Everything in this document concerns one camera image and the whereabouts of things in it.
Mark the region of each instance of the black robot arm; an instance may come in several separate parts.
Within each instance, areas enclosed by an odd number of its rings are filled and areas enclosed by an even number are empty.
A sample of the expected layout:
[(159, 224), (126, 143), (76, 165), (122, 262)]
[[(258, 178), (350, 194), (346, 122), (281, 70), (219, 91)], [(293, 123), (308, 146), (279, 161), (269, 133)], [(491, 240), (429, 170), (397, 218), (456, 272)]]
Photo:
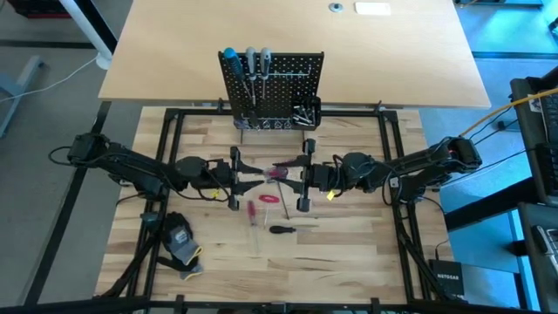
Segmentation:
[[(203, 160), (196, 156), (166, 164), (111, 142), (105, 135), (92, 133), (76, 136), (67, 156), (75, 167), (99, 167), (118, 183), (131, 182), (138, 193), (148, 200), (161, 201), (171, 189), (188, 199), (227, 201), (231, 209), (238, 210), (237, 196), (264, 183), (240, 182), (238, 173), (262, 174), (263, 171), (242, 163), (237, 147), (231, 147), (230, 157), (232, 167), (224, 159)], [(188, 185), (198, 191), (199, 198), (180, 194)], [(222, 189), (227, 197), (208, 198), (201, 192), (204, 189)]]
[(470, 173), (481, 164), (480, 156), (470, 140), (448, 137), (425, 150), (386, 162), (374, 160), (364, 153), (348, 153), (343, 157), (333, 155), (331, 162), (311, 164), (316, 142), (304, 141), (304, 155), (295, 160), (276, 163), (277, 167), (303, 167), (301, 181), (282, 180), (301, 195), (296, 204), (303, 212), (310, 210), (309, 188), (321, 192), (344, 191), (357, 188), (372, 193), (386, 182), (396, 180), (397, 201), (415, 201), (428, 186), (439, 185), (450, 178), (451, 173)]

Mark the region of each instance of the black pegboard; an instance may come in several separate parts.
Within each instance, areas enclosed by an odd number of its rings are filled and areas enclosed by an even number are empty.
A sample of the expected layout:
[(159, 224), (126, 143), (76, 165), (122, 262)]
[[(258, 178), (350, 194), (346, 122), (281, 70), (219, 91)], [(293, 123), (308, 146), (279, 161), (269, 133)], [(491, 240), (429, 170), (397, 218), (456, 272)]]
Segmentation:
[[(292, 106), (306, 97), (316, 96), (320, 83), (323, 66), (323, 52), (321, 53), (272, 53), (269, 66), (269, 78), (265, 85), (265, 99), (262, 98), (262, 79), (260, 78), (260, 56), (256, 53), (256, 73), (254, 82), (256, 106), (246, 93), (242, 82), (231, 72), (227, 61), (219, 52), (219, 62), (227, 87), (228, 100), (231, 105), (235, 124), (244, 128), (248, 119), (248, 111), (253, 110), (259, 120), (260, 128), (265, 120), (290, 119)], [(242, 68), (246, 75), (246, 84), (250, 93), (252, 87), (248, 79), (248, 64), (244, 53), (238, 54)], [(307, 74), (304, 76), (290, 76), (288, 74)]]

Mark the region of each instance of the gray floor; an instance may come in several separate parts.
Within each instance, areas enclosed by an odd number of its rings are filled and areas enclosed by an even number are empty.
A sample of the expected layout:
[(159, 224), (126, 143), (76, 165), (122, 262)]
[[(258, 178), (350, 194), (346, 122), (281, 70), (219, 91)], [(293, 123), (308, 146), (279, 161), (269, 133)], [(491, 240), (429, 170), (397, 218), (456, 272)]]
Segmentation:
[[(118, 35), (131, 0), (98, 0), (96, 3)], [(526, 51), (528, 47), (529, 51), (535, 52), (555, 51), (554, 40), (542, 31), (542, 28), (546, 29), (546, 25), (541, 21), (538, 10), (523, 10), (519, 13), (514, 11), (509, 17), (522, 17), (515, 21), (516, 24), (503, 29), (493, 27), (490, 23), (496, 17), (506, 17), (502, 12), (476, 7), (459, 12), (473, 50)], [(503, 35), (498, 35), (496, 31), (502, 31)], [(535, 42), (530, 37), (531, 31), (537, 34), (538, 39)], [(9, 5), (0, 12), (0, 38), (86, 41), (71, 20), (30, 21), (15, 15)], [(45, 87), (58, 81), (94, 57), (93, 51), (0, 48), (0, 69), (15, 77), (27, 59), (35, 54), (40, 55), (48, 67), (37, 75), (32, 88)], [(555, 61), (543, 60), (477, 60), (493, 107), (507, 103), (510, 79), (541, 75), (555, 64)], [(69, 145), (75, 134), (88, 130), (99, 108), (97, 93), (104, 75), (105, 72), (92, 65), (63, 85), (25, 98), (7, 137), (0, 140), (0, 169), (3, 172), (0, 179), (0, 200), (4, 218), (0, 219), (0, 235), (9, 239), (4, 241), (3, 254), (0, 257), (0, 306), (21, 301), (20, 295), (44, 246), (71, 175), (71, 169), (51, 164), (46, 155), (54, 147)], [(429, 109), (421, 111), (421, 118), (426, 138), (432, 144), (448, 134), (461, 132), (485, 113)], [(139, 114), (138, 104), (114, 103), (104, 133), (124, 144), (132, 143)], [(510, 119), (513, 116), (514, 113), (508, 113)], [(510, 140), (512, 145), (493, 149), (503, 138)], [(479, 146), (485, 164), (520, 149), (521, 139), (517, 133), (499, 133)], [(518, 156), (487, 170), (486, 174), (443, 189), (443, 205), (446, 210), (453, 210), (527, 175), (525, 157)], [(491, 183), (487, 180), (488, 176), (498, 180)], [(42, 302), (91, 296), (118, 194), (119, 189), (104, 173), (91, 171), (88, 174), (45, 287)], [(507, 215), (451, 234), (457, 260), (507, 271), (518, 268), (516, 260), (502, 249), (502, 245), (511, 239), (512, 231)], [(479, 282), (487, 279), (482, 272), (475, 276), (480, 277)], [(493, 300), (492, 297), (478, 299), (479, 303), (490, 303)], [(500, 300), (499, 304), (502, 303), (510, 304)]]

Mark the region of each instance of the light wood desk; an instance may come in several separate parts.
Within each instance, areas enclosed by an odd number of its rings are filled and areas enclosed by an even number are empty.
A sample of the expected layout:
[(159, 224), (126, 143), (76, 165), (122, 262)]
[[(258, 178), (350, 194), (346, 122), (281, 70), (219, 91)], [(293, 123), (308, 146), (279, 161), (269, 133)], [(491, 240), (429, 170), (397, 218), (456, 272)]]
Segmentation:
[(217, 52), (254, 46), (325, 53), (325, 103), (488, 108), (490, 101), (452, 0), (134, 0), (102, 99), (227, 99)]
[[(134, 151), (155, 156), (164, 112), (163, 107), (144, 107)], [(241, 133), (234, 129), (231, 119), (187, 116), (177, 158), (198, 155), (228, 160), (230, 146), (236, 145), (246, 164), (269, 167), (272, 162), (289, 160), (301, 153), (301, 131), (244, 132), (241, 143)], [(407, 154), (425, 148), (417, 112), (399, 112), (399, 125)], [(313, 162), (331, 161), (332, 154), (353, 151), (383, 159), (377, 119), (323, 118), (315, 132), (306, 132), (304, 136), (316, 140)], [(294, 169), (289, 177), (298, 179), (299, 173)], [(249, 175), (242, 176), (243, 181), (249, 179)], [(379, 190), (370, 195), (354, 190), (334, 201), (327, 201), (325, 195), (311, 190), (312, 206), (307, 214), (296, 211), (297, 195), (292, 190), (283, 186), (283, 192), (291, 220), (287, 221), (281, 205), (275, 204), (270, 207), (268, 224), (301, 229), (305, 226), (307, 230), (272, 235), (258, 229), (259, 254), (250, 234), (246, 200), (257, 200), (261, 194), (278, 195), (275, 184), (261, 185), (246, 193), (239, 212), (229, 210), (223, 203), (188, 201), (171, 193), (167, 212), (180, 212), (190, 221), (195, 240), (205, 248), (201, 255), (204, 273), (184, 282), (176, 271), (159, 265), (153, 299), (174, 300), (175, 295), (184, 294), (187, 301), (201, 302), (367, 304), (371, 297), (378, 297), (382, 304), (406, 303), (392, 211), (382, 203)], [(121, 196), (135, 193), (132, 188), (125, 188)], [(187, 195), (194, 196), (192, 193), (187, 191)], [(438, 199), (437, 195), (428, 196)], [(265, 207), (259, 201), (256, 205), (262, 225)], [(143, 209), (144, 201), (137, 198), (118, 206), (96, 293), (107, 290), (133, 258)], [(433, 258), (436, 244), (447, 239), (444, 217), (428, 201), (417, 205), (417, 217), (425, 257)], [(442, 258), (452, 259), (448, 244), (440, 246), (439, 251)], [(160, 253), (168, 255), (162, 247)], [(416, 267), (410, 260), (413, 283), (418, 286)], [(145, 281), (145, 268), (140, 275), (139, 291)]]

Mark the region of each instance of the white cable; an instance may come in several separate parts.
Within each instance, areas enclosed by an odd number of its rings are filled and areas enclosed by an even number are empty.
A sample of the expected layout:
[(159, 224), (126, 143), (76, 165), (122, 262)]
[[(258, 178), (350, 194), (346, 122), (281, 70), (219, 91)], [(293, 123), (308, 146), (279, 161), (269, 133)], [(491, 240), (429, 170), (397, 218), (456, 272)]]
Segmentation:
[(3, 103), (4, 101), (10, 100), (10, 99), (16, 99), (19, 97), (23, 97), (23, 96), (27, 96), (27, 95), (31, 95), (33, 93), (37, 93), (37, 92), (44, 92), (46, 90), (50, 90), (52, 87), (56, 86), (56, 85), (60, 85), (62, 83), (64, 83), (65, 81), (67, 81), (68, 79), (71, 79), (72, 76), (76, 75), (76, 73), (80, 72), (81, 70), (83, 70), (83, 68), (85, 68), (86, 66), (90, 65), (93, 61), (95, 61), (97, 59), (97, 57), (93, 58), (91, 61), (88, 61), (86, 64), (81, 65), (76, 71), (72, 72), (70, 75), (68, 75), (66, 78), (59, 80), (58, 82), (45, 87), (45, 88), (41, 88), (41, 89), (37, 89), (36, 91), (31, 91), (31, 92), (24, 92), (22, 94), (19, 94), (17, 96), (12, 96), (12, 97), (8, 97), (6, 99), (2, 99), (0, 100), (0, 103)]

